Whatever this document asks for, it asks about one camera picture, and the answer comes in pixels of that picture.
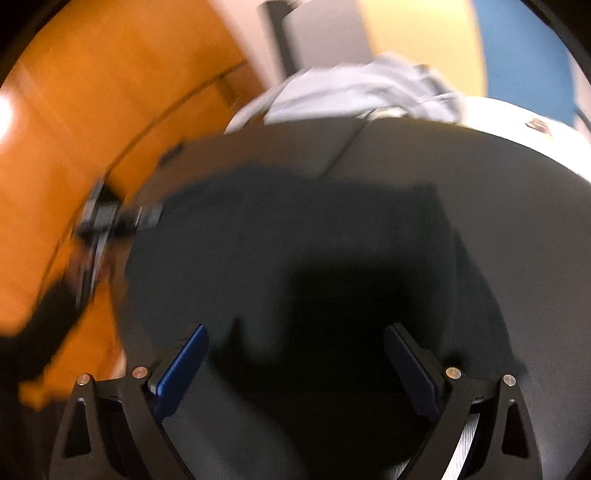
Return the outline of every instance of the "orange floor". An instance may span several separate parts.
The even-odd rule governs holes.
[[[166,149],[222,131],[261,91],[206,0],[73,0],[60,11],[0,89],[11,113],[0,138],[0,334],[17,333],[60,275],[97,177],[111,168],[110,185],[128,197]],[[81,372],[110,376],[120,353],[102,288],[21,399],[64,398]]]

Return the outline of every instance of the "bright light spot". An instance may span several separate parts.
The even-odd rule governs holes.
[[[8,132],[12,122],[12,106],[6,97],[0,96],[0,141]]]

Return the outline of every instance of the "blue panel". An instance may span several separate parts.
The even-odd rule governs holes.
[[[573,126],[573,78],[558,36],[519,0],[472,1],[484,46],[488,96]]]

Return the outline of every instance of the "crumpled fabric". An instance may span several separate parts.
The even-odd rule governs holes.
[[[298,72],[244,106],[226,133],[241,129],[265,112],[264,122],[274,124],[333,116],[364,118],[383,110],[388,110],[387,116],[459,122],[463,95],[435,70],[385,53],[369,64]]]

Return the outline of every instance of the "round bolt head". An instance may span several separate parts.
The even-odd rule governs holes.
[[[462,372],[459,368],[456,367],[449,367],[445,370],[445,374],[451,378],[452,380],[457,380],[462,376]]]
[[[513,385],[515,385],[517,383],[517,380],[515,379],[515,377],[513,375],[503,375],[503,382],[505,382],[506,385],[509,385],[510,387],[512,387]]]
[[[78,378],[76,378],[76,383],[80,386],[86,385],[90,381],[89,374],[82,374]]]
[[[131,372],[131,374],[137,379],[144,378],[146,375],[148,375],[148,369],[146,367],[136,367],[134,368],[134,371]]]

